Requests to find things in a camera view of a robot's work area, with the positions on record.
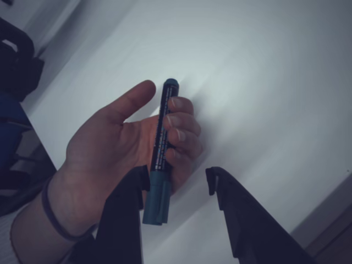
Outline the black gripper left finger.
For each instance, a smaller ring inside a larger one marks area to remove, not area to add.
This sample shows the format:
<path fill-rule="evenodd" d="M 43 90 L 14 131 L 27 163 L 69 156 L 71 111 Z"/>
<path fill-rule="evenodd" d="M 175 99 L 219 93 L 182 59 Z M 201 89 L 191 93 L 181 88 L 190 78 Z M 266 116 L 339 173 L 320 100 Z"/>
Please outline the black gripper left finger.
<path fill-rule="evenodd" d="M 96 237 L 98 263 L 142 264 L 140 210 L 150 189 L 147 166 L 130 170 L 107 198 Z"/>

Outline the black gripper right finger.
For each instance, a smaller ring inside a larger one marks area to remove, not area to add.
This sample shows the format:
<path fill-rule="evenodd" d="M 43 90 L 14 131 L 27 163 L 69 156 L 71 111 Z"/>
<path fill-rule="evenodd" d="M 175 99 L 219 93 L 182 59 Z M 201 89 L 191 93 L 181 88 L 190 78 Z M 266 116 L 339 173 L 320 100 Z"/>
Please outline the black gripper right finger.
<path fill-rule="evenodd" d="M 223 211 L 233 257 L 240 263 L 313 263 L 313 258 L 225 169 L 206 169 L 210 195 Z"/>

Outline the person's left hand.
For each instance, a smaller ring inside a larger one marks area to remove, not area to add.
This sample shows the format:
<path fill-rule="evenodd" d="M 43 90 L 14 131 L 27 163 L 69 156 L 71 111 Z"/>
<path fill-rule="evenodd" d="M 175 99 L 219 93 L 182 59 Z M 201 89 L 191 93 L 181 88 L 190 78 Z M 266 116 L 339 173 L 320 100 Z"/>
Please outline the person's left hand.
<path fill-rule="evenodd" d="M 99 222 L 105 200 L 128 171 L 150 165 L 158 118 L 131 123 L 127 119 L 155 93 L 152 81 L 139 83 L 98 110 L 69 141 L 48 194 L 58 222 L 70 235 L 80 236 Z M 166 160 L 172 167 L 172 190 L 177 191 L 202 153 L 201 128 L 189 99 L 172 97 L 168 107 L 163 124 L 172 148 L 166 151 Z"/>

